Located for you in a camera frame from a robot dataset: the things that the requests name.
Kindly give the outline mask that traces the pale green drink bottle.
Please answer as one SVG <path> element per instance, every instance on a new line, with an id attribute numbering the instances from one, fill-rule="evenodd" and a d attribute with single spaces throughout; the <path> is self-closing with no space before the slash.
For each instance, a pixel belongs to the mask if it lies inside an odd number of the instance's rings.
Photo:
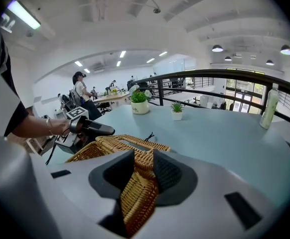
<path id="1" fill-rule="evenodd" d="M 272 123 L 276 107 L 279 101 L 278 87 L 279 87 L 278 84 L 273 83 L 272 89 L 268 93 L 266 108 L 259 122 L 260 126 L 264 129 L 268 129 Z"/>

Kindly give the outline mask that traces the group of rectangular light panels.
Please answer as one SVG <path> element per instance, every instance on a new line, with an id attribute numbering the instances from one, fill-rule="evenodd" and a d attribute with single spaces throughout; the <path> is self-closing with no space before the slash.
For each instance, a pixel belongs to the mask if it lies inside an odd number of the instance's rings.
<path id="1" fill-rule="evenodd" d="M 99 73 L 116 68 L 149 66 L 168 56 L 167 51 L 123 50 L 91 55 L 74 64 L 86 73 Z"/>

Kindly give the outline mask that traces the long light wooden desk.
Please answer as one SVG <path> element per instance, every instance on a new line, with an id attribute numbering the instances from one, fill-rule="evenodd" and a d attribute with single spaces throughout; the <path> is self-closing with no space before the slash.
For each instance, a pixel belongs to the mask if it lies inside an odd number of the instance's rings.
<path id="1" fill-rule="evenodd" d="M 98 98 L 93 102 L 94 104 L 109 103 L 110 109 L 115 109 L 122 105 L 129 105 L 131 103 L 130 96 L 131 94 L 129 92 L 116 92 L 114 94 L 112 93 L 110 95 Z"/>

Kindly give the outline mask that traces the large glass window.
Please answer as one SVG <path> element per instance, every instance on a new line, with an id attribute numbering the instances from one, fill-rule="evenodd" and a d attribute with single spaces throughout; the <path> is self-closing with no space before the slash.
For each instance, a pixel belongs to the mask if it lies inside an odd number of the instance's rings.
<path id="1" fill-rule="evenodd" d="M 235 79 L 226 79 L 225 95 L 236 97 L 257 105 L 263 104 L 266 87 L 261 84 Z M 226 99 L 226 109 L 234 112 L 260 114 L 261 110 L 241 101 Z"/>

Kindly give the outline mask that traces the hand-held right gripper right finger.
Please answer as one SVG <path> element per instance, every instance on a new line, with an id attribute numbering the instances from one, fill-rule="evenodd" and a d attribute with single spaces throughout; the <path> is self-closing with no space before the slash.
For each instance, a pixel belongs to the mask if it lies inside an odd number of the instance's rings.
<path id="1" fill-rule="evenodd" d="M 159 194 L 135 239 L 259 239 L 280 209 L 224 167 L 155 150 Z"/>

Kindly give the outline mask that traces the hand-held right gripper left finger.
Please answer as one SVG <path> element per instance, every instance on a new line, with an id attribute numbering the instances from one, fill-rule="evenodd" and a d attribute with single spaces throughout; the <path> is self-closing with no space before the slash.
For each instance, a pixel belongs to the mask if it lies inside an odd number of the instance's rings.
<path id="1" fill-rule="evenodd" d="M 128 238 L 121 194 L 134 172 L 133 150 L 47 168 L 65 196 L 84 214 L 103 228 Z"/>

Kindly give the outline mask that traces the large potted plant white pot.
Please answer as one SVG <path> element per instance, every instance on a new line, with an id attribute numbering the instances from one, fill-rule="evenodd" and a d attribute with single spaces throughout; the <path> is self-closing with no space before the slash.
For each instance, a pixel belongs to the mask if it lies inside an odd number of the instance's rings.
<path id="1" fill-rule="evenodd" d="M 152 97 L 149 90 L 141 90 L 138 84 L 130 88 L 130 100 L 132 112 L 136 115 L 144 115 L 149 112 L 148 101 Z"/>

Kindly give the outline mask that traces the group of black pendant lamps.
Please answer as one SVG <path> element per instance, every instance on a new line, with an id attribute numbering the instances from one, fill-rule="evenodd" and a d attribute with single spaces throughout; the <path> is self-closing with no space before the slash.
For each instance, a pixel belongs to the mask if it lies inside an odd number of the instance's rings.
<path id="1" fill-rule="evenodd" d="M 233 63 L 252 66 L 274 67 L 290 57 L 290 47 L 283 45 L 281 49 L 269 50 L 263 48 L 252 48 L 252 50 L 225 49 L 221 45 L 214 45 L 211 49 L 213 64 Z"/>

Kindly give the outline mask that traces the small potted plant white pot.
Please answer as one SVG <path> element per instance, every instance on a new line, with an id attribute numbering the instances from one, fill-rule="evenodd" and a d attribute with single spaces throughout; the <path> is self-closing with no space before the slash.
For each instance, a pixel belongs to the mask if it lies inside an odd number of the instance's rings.
<path id="1" fill-rule="evenodd" d="M 171 105 L 171 115 L 173 121 L 182 120 L 183 115 L 183 105 L 179 102 L 173 102 Z"/>

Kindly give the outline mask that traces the light blue table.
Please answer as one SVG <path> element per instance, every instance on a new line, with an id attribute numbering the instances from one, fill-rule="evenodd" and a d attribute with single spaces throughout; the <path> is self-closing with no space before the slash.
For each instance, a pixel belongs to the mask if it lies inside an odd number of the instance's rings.
<path id="1" fill-rule="evenodd" d="M 181 88 L 179 85 L 177 85 L 176 88 L 165 88 L 163 87 L 163 80 L 165 79 L 186 79 L 186 78 L 222 78 L 222 79 L 233 79 L 233 80 L 241 80 L 246 82 L 252 82 L 257 83 L 260 85 L 263 85 L 265 87 L 264 92 L 264 103 L 257 104 L 252 101 L 244 100 L 242 98 L 229 96 L 226 94 L 217 94 L 217 93 L 208 93 L 207 91 L 203 90 L 195 90 L 195 89 L 185 89 Z M 137 80 L 132 82 L 132 85 L 139 85 L 141 90 L 150 90 L 150 87 L 145 86 L 145 82 L 151 82 L 155 81 L 157 84 L 157 87 L 154 87 L 154 90 L 158 90 L 158 96 L 156 96 L 157 99 L 159 99 L 159 105 L 163 105 L 163 101 L 172 101 L 171 98 L 165 98 L 163 92 L 164 91 L 176 91 L 176 92 L 187 92 L 187 93 L 195 93 L 195 94 L 204 94 L 224 99 L 229 99 L 237 102 L 242 102 L 247 105 L 250 105 L 252 107 L 258 108 L 262 113 L 265 111 L 265 105 L 268 101 L 268 95 L 269 90 L 272 88 L 272 84 L 278 84 L 278 90 L 282 91 L 285 94 L 290 94 L 290 82 L 287 82 L 285 80 L 268 76 L 268 75 L 262 75 L 259 73 L 253 73 L 253 72 L 247 72 L 242 70 L 222 70 L 222 69 L 207 69 L 207 70 L 193 70 L 193 71 L 184 71 L 184 72 L 176 72 L 176 73 L 170 73 L 170 74 L 164 74 L 160 76 L 155 76 L 151 78 L 145 78 L 142 80 Z"/>

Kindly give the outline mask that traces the person's left forearm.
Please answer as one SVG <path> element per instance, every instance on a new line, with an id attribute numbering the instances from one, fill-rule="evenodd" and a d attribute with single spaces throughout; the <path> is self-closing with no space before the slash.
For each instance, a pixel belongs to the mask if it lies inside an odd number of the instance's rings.
<path id="1" fill-rule="evenodd" d="M 12 133 L 21 138 L 37 138 L 52 135 L 48 119 L 27 116 Z"/>

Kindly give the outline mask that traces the woven wicker basket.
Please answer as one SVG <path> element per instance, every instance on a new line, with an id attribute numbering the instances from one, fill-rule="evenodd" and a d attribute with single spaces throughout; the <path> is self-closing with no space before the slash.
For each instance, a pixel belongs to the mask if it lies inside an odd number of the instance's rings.
<path id="1" fill-rule="evenodd" d="M 158 183 L 153 172 L 153 151 L 171 151 L 167 145 L 122 134 L 98 136 L 66 162 L 75 162 L 113 154 L 135 151 L 135 168 L 131 179 L 121 193 L 121 207 L 127 237 L 132 237 L 145 224 L 154 211 L 158 196 Z"/>

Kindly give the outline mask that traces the long white tube light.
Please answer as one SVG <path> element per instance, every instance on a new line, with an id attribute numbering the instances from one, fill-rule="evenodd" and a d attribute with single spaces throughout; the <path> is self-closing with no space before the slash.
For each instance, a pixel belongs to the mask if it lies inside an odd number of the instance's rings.
<path id="1" fill-rule="evenodd" d="M 20 2 L 16 0 L 12 1 L 7 9 L 32 29 L 36 30 L 41 26 L 39 20 L 36 19 L 35 16 L 33 16 Z"/>

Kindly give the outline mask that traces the person's left hand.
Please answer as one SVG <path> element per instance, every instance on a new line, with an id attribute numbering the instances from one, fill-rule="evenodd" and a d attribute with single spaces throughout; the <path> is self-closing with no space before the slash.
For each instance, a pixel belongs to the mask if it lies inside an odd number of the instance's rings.
<path id="1" fill-rule="evenodd" d="M 50 131 L 53 135 L 66 135 L 69 133 L 70 120 L 52 119 Z"/>

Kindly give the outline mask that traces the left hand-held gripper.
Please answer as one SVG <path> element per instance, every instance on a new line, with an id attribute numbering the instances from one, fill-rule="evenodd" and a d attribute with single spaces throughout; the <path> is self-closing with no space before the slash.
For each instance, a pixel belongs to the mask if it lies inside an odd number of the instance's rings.
<path id="1" fill-rule="evenodd" d="M 77 107 L 66 115 L 70 119 L 70 127 L 66 130 L 68 133 L 63 133 L 55 141 L 56 146 L 64 152 L 75 154 L 83 147 L 81 135 L 76 132 L 76 124 L 81 116 L 87 119 L 82 123 L 81 131 L 83 133 L 87 135 L 113 135 L 115 133 L 113 127 L 89 120 L 88 111 L 82 107 Z"/>

